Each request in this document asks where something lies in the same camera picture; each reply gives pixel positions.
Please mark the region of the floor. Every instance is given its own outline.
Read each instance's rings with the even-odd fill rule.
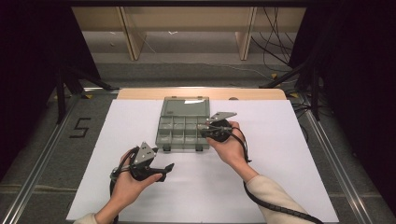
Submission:
[[[129,59],[121,33],[84,33],[99,73],[104,82],[117,87],[237,87],[257,88],[273,75],[288,71],[278,59],[265,54],[255,43],[250,44],[246,61],[240,61],[234,35],[231,33],[149,33],[146,45],[136,62]],[[260,34],[253,37],[263,46]],[[285,47],[292,43],[281,36]],[[287,60],[279,47],[267,46]],[[86,88],[95,86],[82,82]],[[338,126],[336,118],[320,97],[320,122],[312,119],[307,109],[309,93],[294,95],[293,78],[279,86],[295,106],[314,161],[328,191],[340,223],[396,223],[381,195],[361,167]],[[35,127],[29,144],[14,161],[0,183],[0,217],[16,202],[22,189],[31,191],[28,200],[17,204],[21,211],[18,223],[68,223],[65,217],[75,197],[79,182],[91,157],[96,139],[116,92],[90,91],[86,97],[70,96],[69,113],[62,127],[56,125],[55,93]],[[31,176],[41,161],[39,174]]]

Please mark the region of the sleeve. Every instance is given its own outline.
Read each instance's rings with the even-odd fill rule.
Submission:
[[[89,213],[84,217],[77,219],[73,224],[97,224],[95,219],[95,213]]]
[[[248,191],[258,199],[289,208],[298,212],[306,213],[306,211],[295,202],[285,190],[282,189],[274,180],[263,176],[256,175],[247,182]],[[310,224],[312,222],[294,217],[288,214],[272,211],[259,206],[265,220],[268,224],[293,223],[293,224]]]

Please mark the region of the white paper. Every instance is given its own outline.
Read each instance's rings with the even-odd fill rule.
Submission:
[[[109,175],[129,148],[146,141],[155,147],[163,100],[114,100],[68,220],[97,212],[109,199]],[[236,112],[248,143],[250,165],[279,183],[310,215],[323,222],[338,218],[318,174],[289,101],[210,101],[211,115]],[[149,186],[120,213],[120,221],[182,223],[263,223],[241,178],[215,150],[159,151],[151,164],[175,167],[163,183]]]

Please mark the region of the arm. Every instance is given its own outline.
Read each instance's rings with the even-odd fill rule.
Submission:
[[[74,224],[102,224],[111,223],[114,217],[122,211],[126,206],[133,203],[139,194],[149,185],[159,180],[163,175],[151,175],[143,181],[137,181],[132,178],[129,172],[120,173],[116,185],[107,204],[96,214],[88,214],[74,222]]]
[[[230,121],[230,124],[232,127],[239,129],[239,124],[237,122]],[[235,134],[242,141],[245,141],[243,135],[238,130],[233,129],[233,134]],[[245,161],[244,150],[241,144],[235,138],[230,136],[230,138],[223,143],[216,142],[211,138],[206,138],[206,140],[209,145],[218,152],[219,157],[241,176],[244,182],[247,183],[247,189],[255,197],[271,204],[306,213],[305,210],[299,204],[297,204],[297,202],[295,202],[274,180],[263,175],[259,175],[248,165],[248,163]],[[262,211],[267,223],[270,224],[311,223],[298,217],[275,212],[261,206],[259,206],[259,208]]]

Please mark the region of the hand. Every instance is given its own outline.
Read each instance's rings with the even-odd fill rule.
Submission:
[[[239,129],[239,123],[235,121],[229,121],[233,127],[233,134],[245,142],[245,139]],[[212,146],[219,154],[222,161],[233,166],[235,163],[246,163],[244,156],[244,149],[242,145],[233,137],[230,136],[224,142],[217,142],[212,138],[206,138],[207,143]]]
[[[130,158],[127,158],[124,164],[129,164],[130,160]],[[95,215],[96,222],[98,224],[110,223],[122,209],[133,203],[146,187],[159,180],[162,176],[162,174],[156,174],[149,176],[145,180],[137,181],[132,178],[129,172],[120,173],[110,200]]]

